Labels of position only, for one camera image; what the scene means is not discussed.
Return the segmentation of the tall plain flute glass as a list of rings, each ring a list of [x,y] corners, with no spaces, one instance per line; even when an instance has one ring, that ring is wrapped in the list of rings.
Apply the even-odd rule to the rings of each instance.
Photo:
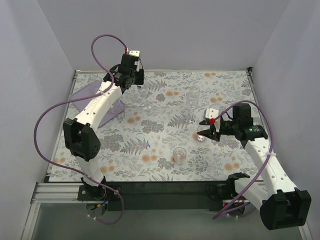
[[[187,123],[193,122],[193,110],[198,106],[200,97],[200,87],[198,85],[193,85],[190,87],[189,92],[187,94]]]

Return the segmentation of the labelled champagne flute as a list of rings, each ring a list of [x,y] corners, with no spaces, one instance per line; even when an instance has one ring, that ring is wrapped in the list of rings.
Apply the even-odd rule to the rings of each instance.
[[[141,107],[144,110],[150,110],[152,108],[152,103],[148,101],[148,90],[144,85],[138,85],[137,90],[142,98]]]

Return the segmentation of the clear faceted tumbler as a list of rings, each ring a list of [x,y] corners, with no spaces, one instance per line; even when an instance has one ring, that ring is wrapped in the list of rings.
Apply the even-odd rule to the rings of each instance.
[[[109,109],[109,111],[112,114],[119,114],[123,111],[124,107],[123,107],[123,103],[122,101],[118,98],[113,105],[111,106],[111,108]]]

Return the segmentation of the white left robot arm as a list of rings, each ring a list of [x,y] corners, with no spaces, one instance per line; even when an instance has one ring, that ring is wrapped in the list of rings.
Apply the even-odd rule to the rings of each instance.
[[[97,91],[99,96],[90,100],[74,119],[67,118],[63,123],[65,146],[78,161],[87,186],[97,187],[104,179],[97,160],[101,147],[97,136],[99,124],[126,90],[144,84],[140,55],[139,50],[123,54],[120,64],[103,78]]]

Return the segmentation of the clear wine goblet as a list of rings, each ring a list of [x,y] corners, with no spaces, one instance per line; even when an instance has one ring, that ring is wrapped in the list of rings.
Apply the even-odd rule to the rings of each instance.
[[[220,104],[215,103],[215,104],[210,105],[209,109],[210,109],[209,117],[215,119],[224,110],[224,107],[222,105],[220,105]]]

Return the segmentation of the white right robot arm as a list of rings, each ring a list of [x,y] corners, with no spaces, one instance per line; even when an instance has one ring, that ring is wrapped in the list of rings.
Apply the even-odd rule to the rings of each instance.
[[[254,124],[250,101],[232,104],[229,109],[232,115],[224,120],[226,111],[207,108],[199,123],[204,129],[198,135],[216,142],[221,136],[234,136],[258,168],[253,178],[241,172],[228,176],[226,184],[233,198],[231,202],[244,197],[259,211],[268,230],[303,226],[312,201],[309,192],[300,190],[282,168],[273,152],[271,133]],[[264,185],[257,182],[258,177]]]

